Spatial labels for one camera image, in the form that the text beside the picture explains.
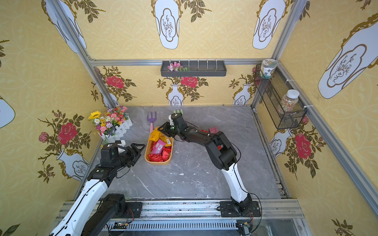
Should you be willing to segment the yellow tea bag packet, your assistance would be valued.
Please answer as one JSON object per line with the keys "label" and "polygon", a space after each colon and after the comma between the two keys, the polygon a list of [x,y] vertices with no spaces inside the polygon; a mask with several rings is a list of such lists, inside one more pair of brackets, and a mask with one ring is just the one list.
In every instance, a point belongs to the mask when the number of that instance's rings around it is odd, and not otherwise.
{"label": "yellow tea bag packet", "polygon": [[149,141],[157,142],[160,139],[160,136],[161,136],[161,132],[158,130],[158,127],[157,127],[151,132],[149,136]]}

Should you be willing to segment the magenta tea bag packet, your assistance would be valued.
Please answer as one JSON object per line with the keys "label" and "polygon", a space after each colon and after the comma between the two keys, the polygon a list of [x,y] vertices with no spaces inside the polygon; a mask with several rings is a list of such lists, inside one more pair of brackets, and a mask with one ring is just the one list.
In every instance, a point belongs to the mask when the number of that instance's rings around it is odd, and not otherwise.
{"label": "magenta tea bag packet", "polygon": [[165,142],[163,142],[162,140],[158,140],[152,147],[151,154],[161,154],[165,145]]}

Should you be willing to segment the pink tea bag packet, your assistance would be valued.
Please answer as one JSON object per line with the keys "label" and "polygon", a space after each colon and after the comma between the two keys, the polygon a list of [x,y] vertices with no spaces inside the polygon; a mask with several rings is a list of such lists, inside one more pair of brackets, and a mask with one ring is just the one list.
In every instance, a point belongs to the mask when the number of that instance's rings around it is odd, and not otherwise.
{"label": "pink tea bag packet", "polygon": [[212,127],[212,128],[209,128],[209,132],[210,133],[214,133],[214,134],[216,134],[216,133],[218,133],[218,128],[215,126],[215,127]]}

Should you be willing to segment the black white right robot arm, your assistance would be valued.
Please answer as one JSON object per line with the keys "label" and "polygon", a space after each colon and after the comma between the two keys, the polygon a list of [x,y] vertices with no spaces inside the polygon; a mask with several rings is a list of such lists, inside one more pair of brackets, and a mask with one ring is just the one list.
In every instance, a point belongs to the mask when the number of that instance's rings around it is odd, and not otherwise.
{"label": "black white right robot arm", "polygon": [[222,171],[227,181],[234,212],[239,216],[249,213],[253,200],[239,174],[237,151],[224,133],[208,133],[190,126],[181,113],[170,115],[169,121],[160,126],[158,131],[171,138],[178,136],[182,141],[204,146],[212,163]]}

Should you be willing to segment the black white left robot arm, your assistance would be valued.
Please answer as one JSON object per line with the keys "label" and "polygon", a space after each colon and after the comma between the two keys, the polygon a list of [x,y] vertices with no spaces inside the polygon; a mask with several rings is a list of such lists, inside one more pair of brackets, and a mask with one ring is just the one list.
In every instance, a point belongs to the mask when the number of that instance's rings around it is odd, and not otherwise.
{"label": "black white left robot arm", "polygon": [[145,144],[136,143],[122,147],[120,141],[104,145],[100,152],[100,163],[89,173],[79,197],[50,235],[97,236],[114,216],[133,214],[123,194],[108,194],[97,211],[94,214],[92,211],[117,177],[118,171],[133,167],[145,147]]}

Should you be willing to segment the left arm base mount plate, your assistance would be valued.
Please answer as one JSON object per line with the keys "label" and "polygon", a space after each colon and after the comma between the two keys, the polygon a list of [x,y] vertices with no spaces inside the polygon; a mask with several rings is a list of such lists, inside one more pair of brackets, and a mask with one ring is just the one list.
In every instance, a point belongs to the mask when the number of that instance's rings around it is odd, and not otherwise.
{"label": "left arm base mount plate", "polygon": [[116,214],[119,218],[135,219],[139,218],[142,211],[142,202],[123,202],[120,212]]}

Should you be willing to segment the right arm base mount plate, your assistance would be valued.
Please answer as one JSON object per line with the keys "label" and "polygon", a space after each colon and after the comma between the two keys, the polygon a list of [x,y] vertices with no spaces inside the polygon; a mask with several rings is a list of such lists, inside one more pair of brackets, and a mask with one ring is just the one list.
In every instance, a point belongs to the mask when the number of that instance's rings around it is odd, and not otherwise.
{"label": "right arm base mount plate", "polygon": [[239,205],[236,202],[225,201],[220,202],[217,210],[221,213],[221,217],[261,217],[260,204],[252,201],[247,205]]}

